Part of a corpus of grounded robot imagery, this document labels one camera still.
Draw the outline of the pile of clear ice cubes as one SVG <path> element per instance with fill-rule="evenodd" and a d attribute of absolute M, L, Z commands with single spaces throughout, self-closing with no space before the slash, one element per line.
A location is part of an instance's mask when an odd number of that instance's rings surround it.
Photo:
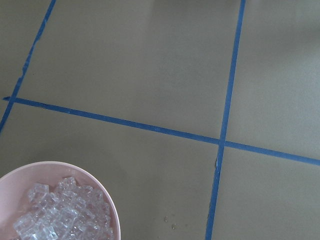
<path fill-rule="evenodd" d="M 27 192 L 30 208 L 13 228 L 17 240 L 113 240 L 110 204 L 91 185 L 63 178 L 50 190 L 35 183 Z"/>

